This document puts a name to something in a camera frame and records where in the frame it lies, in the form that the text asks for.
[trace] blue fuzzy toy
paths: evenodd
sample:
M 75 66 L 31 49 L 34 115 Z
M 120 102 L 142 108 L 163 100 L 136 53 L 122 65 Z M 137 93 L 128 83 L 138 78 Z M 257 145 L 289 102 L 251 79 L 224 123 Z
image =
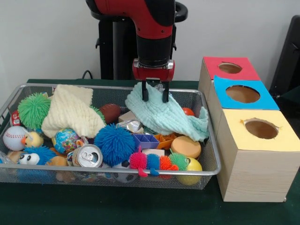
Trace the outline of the blue fuzzy toy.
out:
M 156 170 L 159 170 L 159 156 L 156 154 L 147 155 L 147 170 L 150 170 L 150 174 L 153 176 L 158 176 L 159 173 Z
M 21 154 L 19 164 L 24 165 L 46 165 L 56 154 L 45 146 L 25 148 Z
M 46 165 L 55 156 L 55 152 L 45 146 L 25 148 L 18 163 L 22 165 Z M 55 182 L 53 171 L 19 169 L 17 175 L 23 183 L 51 184 Z
M 102 128 L 95 137 L 94 145 L 98 146 L 103 154 L 103 161 L 109 166 L 115 166 L 128 161 L 135 151 L 133 136 L 124 128 L 110 124 Z

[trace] can lid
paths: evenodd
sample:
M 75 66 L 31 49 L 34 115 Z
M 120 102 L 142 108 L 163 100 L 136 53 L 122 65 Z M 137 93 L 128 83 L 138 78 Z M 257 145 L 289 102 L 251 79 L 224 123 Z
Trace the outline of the can lid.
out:
M 100 167 L 103 156 L 100 148 L 93 144 L 86 144 L 77 153 L 78 162 L 82 167 Z

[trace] metal basket rim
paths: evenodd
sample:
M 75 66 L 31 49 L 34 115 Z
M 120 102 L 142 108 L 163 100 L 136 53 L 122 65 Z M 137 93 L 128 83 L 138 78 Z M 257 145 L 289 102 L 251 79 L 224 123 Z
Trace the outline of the metal basket rim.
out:
M 12 94 L 8 97 L 4 105 L 0 108 L 0 116 L 5 112 L 8 106 L 11 104 L 17 94 L 21 94 L 21 91 L 25 87 L 56 87 L 58 84 L 51 83 L 24 83 L 15 88 Z M 133 87 L 116 87 L 116 86 L 96 86 L 96 85 L 74 85 L 84 88 L 92 89 L 113 89 L 113 90 L 132 90 Z M 202 92 L 192 89 L 170 89 L 170 92 L 189 92 L 195 93 L 201 96 L 202 105 L 208 109 L 205 96 Z M 216 175 L 221 170 L 220 156 L 216 139 L 214 136 L 210 116 L 208 122 L 209 138 L 212 144 L 213 155 L 217 167 L 214 171 L 168 171 L 158 170 L 159 174 L 162 175 L 195 175 L 195 176 L 212 176 Z M 50 170 L 50 171 L 78 171 L 78 172 L 98 172 L 98 173 L 138 173 L 138 170 L 134 169 L 117 169 L 117 168 L 89 168 L 89 167 L 75 167 L 75 166 L 47 166 L 47 165 L 20 165 L 20 164 L 1 164 L 0 168 L 13 168 L 13 169 L 33 169 L 33 170 Z M 150 174 L 150 170 L 144 170 L 145 173 Z

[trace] baseball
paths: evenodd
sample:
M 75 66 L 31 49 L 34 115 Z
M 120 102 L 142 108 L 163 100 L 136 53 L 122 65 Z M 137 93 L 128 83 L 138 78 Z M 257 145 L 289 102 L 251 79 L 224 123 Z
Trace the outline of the baseball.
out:
M 21 143 L 22 138 L 26 136 L 26 129 L 21 126 L 14 126 L 7 129 L 3 136 L 5 146 L 12 151 L 21 151 L 24 145 Z

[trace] rubber duck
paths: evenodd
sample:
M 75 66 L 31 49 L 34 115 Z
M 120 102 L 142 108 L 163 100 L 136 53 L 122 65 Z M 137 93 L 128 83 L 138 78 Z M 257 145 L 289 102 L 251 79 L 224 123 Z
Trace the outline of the rubber duck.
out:
M 28 134 L 21 140 L 25 147 L 40 147 L 44 143 L 43 138 L 37 132 L 28 132 Z

